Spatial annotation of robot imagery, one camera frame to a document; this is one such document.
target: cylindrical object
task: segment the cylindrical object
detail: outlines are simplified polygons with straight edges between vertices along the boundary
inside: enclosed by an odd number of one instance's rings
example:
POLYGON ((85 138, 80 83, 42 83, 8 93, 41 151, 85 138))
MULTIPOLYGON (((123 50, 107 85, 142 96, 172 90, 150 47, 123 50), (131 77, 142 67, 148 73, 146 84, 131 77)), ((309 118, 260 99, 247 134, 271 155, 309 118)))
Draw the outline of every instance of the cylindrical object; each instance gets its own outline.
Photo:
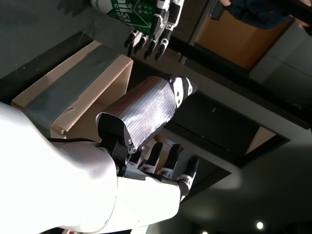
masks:
POLYGON ((140 32, 153 37, 151 25, 156 11, 155 0, 90 0, 91 5, 140 32))

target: wall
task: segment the wall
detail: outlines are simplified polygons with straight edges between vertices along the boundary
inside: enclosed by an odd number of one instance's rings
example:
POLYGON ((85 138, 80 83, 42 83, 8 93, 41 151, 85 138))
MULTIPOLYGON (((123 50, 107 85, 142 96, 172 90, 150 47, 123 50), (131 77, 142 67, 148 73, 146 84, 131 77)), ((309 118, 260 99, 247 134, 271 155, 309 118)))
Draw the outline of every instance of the wall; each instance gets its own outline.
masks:
POLYGON ((252 70, 250 77, 273 93, 312 106, 312 38, 293 24, 252 70))
POLYGON ((150 225, 146 234, 190 234, 192 224, 186 218, 176 215, 171 219, 150 225))
POLYGON ((250 69, 287 24, 272 30, 258 29, 240 22, 224 11, 220 20, 206 18, 196 43, 250 69))

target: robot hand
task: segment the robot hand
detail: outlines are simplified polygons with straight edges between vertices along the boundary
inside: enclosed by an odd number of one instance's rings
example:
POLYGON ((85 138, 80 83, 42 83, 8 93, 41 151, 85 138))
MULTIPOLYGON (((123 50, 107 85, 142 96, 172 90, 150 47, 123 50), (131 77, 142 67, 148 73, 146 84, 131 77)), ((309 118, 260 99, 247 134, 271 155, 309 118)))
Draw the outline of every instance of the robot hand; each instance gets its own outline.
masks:
MULTIPOLYGON (((151 38, 150 45, 144 54, 144 59, 148 59, 157 44, 159 49, 156 52, 155 60, 159 61, 165 53, 170 41, 171 34, 174 28, 178 25, 184 0, 157 0, 157 6, 154 13, 151 25, 151 38)), ((125 42, 125 46, 135 44, 134 54, 137 54, 147 42, 149 36, 142 34, 138 30, 134 30, 125 42)))

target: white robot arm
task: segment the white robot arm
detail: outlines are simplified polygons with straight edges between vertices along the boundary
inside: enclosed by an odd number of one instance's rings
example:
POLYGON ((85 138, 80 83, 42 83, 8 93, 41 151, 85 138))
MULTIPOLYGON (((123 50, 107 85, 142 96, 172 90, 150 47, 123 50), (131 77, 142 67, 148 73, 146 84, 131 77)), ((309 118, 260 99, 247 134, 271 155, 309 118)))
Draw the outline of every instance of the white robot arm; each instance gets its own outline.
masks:
MULTIPOLYGON (((3 233, 37 234, 54 227, 110 233, 173 217, 192 185, 198 159, 191 158, 185 173, 171 180, 170 173, 138 170, 131 156, 195 90, 185 77, 147 79, 98 116, 101 143, 47 140, 22 112, 0 103, 3 233), (138 209, 138 200, 153 212, 138 209)), ((168 165, 175 166, 177 152, 168 165)), ((163 172, 174 169, 165 167, 163 172)))

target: robot finger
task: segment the robot finger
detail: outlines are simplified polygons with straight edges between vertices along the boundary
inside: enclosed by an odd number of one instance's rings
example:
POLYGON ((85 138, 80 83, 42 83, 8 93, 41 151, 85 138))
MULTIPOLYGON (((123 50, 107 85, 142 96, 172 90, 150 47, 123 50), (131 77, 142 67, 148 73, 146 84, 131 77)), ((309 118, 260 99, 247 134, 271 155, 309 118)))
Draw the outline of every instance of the robot finger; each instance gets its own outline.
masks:
POLYGON ((151 25, 151 33, 156 34, 163 23, 163 18, 169 10, 170 0, 157 0, 156 10, 151 25))
POLYGON ((150 43, 149 47, 147 48, 147 50, 144 54, 144 59, 148 59, 151 56, 151 54, 154 51, 157 43, 158 43, 158 40, 155 40, 155 39, 151 40, 151 43, 150 43))
POLYGON ((155 60, 159 61, 160 58, 163 56, 163 54, 165 53, 168 44, 169 44, 169 40, 173 31, 173 27, 174 25, 171 23, 167 23, 166 28, 164 30, 164 32, 161 35, 161 41, 160 41, 160 46, 159 49, 155 55, 155 60))
POLYGON ((143 34, 138 44, 135 46, 133 52, 136 55, 145 45, 146 41, 148 39, 148 35, 143 34))
POLYGON ((193 184, 197 168, 199 164, 199 157, 193 156, 189 159, 184 173, 177 179, 183 181, 188 186, 189 190, 193 184))
POLYGON ((167 179, 172 179, 172 175, 176 168, 176 163, 179 159, 179 153, 180 153, 180 145, 174 144, 169 151, 165 166, 161 168, 161 170, 157 174, 162 175, 167 179))
POLYGON ((161 142, 157 142, 153 146, 150 157, 148 158, 147 162, 145 163, 145 165, 143 166, 141 171, 148 172, 148 173, 154 173, 155 172, 156 166, 157 166, 158 161, 159 161, 160 153, 162 150, 162 145, 163 144, 161 142))
POLYGON ((138 30, 133 30, 130 34, 130 36, 128 37, 128 39, 125 41, 125 47, 129 47, 132 43, 134 43, 137 35, 139 34, 138 30))

